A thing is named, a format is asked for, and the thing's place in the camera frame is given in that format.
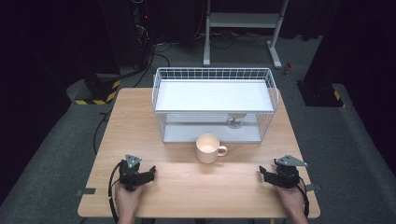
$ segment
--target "gray carpet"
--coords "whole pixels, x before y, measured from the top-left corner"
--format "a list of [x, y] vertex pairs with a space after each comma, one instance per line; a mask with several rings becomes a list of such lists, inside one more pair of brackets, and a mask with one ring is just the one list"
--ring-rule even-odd
[[[227, 47], [230, 42], [213, 41], [211, 66], [269, 67], [273, 71], [300, 150], [309, 164], [308, 173], [312, 182], [323, 188], [317, 192], [321, 215], [309, 222], [396, 223], [395, 176], [365, 131], [347, 90], [342, 85], [334, 85], [346, 105], [339, 108], [307, 107], [298, 91], [295, 81], [304, 78], [320, 39], [278, 39], [276, 49], [281, 62], [292, 64], [291, 75], [284, 76], [273, 67], [264, 42], [249, 41], [254, 38], [245, 37], [247, 43], [236, 41], [225, 49], [216, 48]], [[202, 43], [193, 48], [166, 44], [156, 50], [172, 67], [200, 67], [203, 63]], [[167, 66], [167, 61], [155, 56], [152, 66]], [[152, 75], [148, 70], [137, 87], [151, 87]], [[119, 89], [132, 87], [139, 78], [140, 75], [123, 79]], [[68, 89], [70, 108], [43, 141], [3, 202], [0, 223], [113, 222], [110, 217], [83, 219], [77, 212], [81, 199], [78, 191], [85, 188], [95, 158], [93, 136], [103, 117], [100, 113], [112, 107], [112, 104], [73, 104], [73, 99], [84, 88], [81, 80]], [[96, 136], [96, 148], [105, 128], [104, 122]], [[159, 218], [156, 223], [193, 223], [193, 220]], [[209, 219], [207, 223], [243, 224], [248, 221]], [[256, 223], [270, 222], [258, 219]]]

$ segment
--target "white wire basket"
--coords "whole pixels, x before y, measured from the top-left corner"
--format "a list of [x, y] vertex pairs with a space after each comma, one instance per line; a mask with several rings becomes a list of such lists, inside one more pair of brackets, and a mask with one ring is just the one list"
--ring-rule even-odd
[[158, 68], [152, 106], [165, 143], [213, 133], [224, 143], [260, 143], [278, 105], [269, 68]]

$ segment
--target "white metal stand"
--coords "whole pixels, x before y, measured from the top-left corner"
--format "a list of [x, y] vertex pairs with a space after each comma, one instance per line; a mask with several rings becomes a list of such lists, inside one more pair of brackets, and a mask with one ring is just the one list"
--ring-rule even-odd
[[283, 0], [279, 13], [211, 13], [210, 0], [207, 0], [204, 66], [210, 66], [210, 27], [245, 27], [275, 29], [272, 40], [267, 41], [267, 46], [275, 68], [281, 68], [282, 64], [277, 56], [275, 44], [288, 2], [289, 0]]

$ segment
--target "human hand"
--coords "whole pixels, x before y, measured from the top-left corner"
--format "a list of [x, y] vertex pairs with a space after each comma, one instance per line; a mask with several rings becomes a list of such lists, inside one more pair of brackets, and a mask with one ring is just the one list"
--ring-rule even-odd
[[134, 212], [140, 204], [140, 196], [144, 186], [137, 186], [134, 191], [127, 190], [120, 181], [117, 181], [115, 186], [116, 206], [120, 214], [119, 224], [134, 224]]
[[[300, 181], [298, 186], [304, 190], [304, 182]], [[286, 212], [291, 218], [293, 224], [306, 224], [308, 220], [304, 214], [304, 196], [297, 189], [297, 187], [293, 187], [291, 189], [284, 189], [278, 186], [275, 186], [276, 191], [280, 196], [280, 201], [283, 204]]]

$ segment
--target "white cup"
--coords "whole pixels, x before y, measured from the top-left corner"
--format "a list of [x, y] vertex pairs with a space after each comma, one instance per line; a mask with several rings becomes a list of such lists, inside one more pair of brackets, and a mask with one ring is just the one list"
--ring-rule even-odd
[[201, 134], [196, 145], [197, 158], [203, 163], [213, 163], [219, 156], [227, 154], [227, 147], [221, 146], [219, 139], [213, 133]]

